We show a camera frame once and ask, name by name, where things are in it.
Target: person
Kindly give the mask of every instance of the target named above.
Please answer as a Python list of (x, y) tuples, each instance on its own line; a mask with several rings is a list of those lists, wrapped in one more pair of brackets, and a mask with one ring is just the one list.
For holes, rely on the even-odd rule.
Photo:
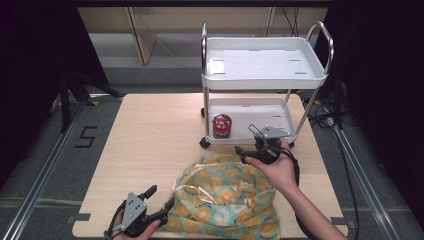
[[(280, 138), (281, 147), (290, 149), (285, 138)], [(308, 230), (319, 239), (347, 239), (346, 236), (334, 226), (328, 218), (302, 193), (295, 179), (293, 161), (286, 155), (280, 154), (278, 160), (266, 165), (258, 159), (246, 157), (246, 162), (260, 170), (269, 183), (287, 199), (297, 217), (308, 228)], [(160, 222), (154, 222), (141, 234), (137, 240), (147, 240), (156, 231)], [(114, 240), (132, 239), (120, 234)]]

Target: plastic bag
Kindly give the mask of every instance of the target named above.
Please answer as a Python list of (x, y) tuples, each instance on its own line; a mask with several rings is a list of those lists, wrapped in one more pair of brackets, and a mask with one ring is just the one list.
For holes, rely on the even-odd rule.
[(202, 156), (176, 180), (173, 196), (174, 207), (161, 231), (280, 239), (275, 189), (238, 156)]

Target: light wood surface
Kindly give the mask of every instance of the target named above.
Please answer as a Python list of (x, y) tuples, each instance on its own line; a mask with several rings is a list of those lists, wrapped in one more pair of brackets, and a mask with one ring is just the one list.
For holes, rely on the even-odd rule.
[[(240, 97), (240, 94), (210, 94), (210, 97)], [(248, 97), (273, 97), (276, 94), (249, 94)], [(158, 191), (145, 202), (148, 214), (156, 212), (172, 193), (174, 180), (203, 154), (235, 154), (233, 145), (211, 145), (203, 149), (199, 141), (205, 136), (200, 115), (203, 95), (129, 94), (119, 109), (109, 138), (88, 188), (80, 213), (90, 213), (89, 221), (76, 221), (77, 237), (101, 237), (116, 208), (128, 192), (140, 194), (152, 185)], [(289, 107), (297, 124), (304, 108), (297, 95), (291, 95)], [(254, 149), (253, 145), (243, 145)], [(324, 166), (315, 137), (306, 122), (295, 141), (293, 154), (301, 169), (300, 187), (328, 218), (343, 217)], [(294, 212), (277, 192), (277, 209), (281, 236), (304, 237)], [(346, 226), (338, 226), (347, 235)], [(198, 235), (156, 232), (153, 237), (189, 238)]]

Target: forearm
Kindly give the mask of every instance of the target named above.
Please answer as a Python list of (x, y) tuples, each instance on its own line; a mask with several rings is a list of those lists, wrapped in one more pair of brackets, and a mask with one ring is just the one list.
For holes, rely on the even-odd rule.
[(284, 195), (302, 223), (315, 236), (320, 239), (346, 239), (297, 186), (277, 190)]

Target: rolling cart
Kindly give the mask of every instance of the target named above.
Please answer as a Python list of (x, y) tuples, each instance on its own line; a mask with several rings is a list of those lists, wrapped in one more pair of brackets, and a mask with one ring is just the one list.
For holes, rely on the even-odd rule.
[[(310, 45), (314, 30), (320, 27), (328, 41), (325, 68)], [(316, 22), (306, 38), (207, 38), (206, 22), (202, 26), (202, 86), (205, 118), (203, 148), (210, 144), (253, 144), (249, 126), (272, 126), (285, 131), (286, 140), (294, 145), (306, 117), (324, 84), (333, 59), (330, 33)], [(281, 90), (285, 98), (210, 98), (209, 90)], [(291, 89), (315, 89), (298, 126), (290, 113)], [(229, 117), (231, 130), (225, 137), (214, 132), (216, 116)]]

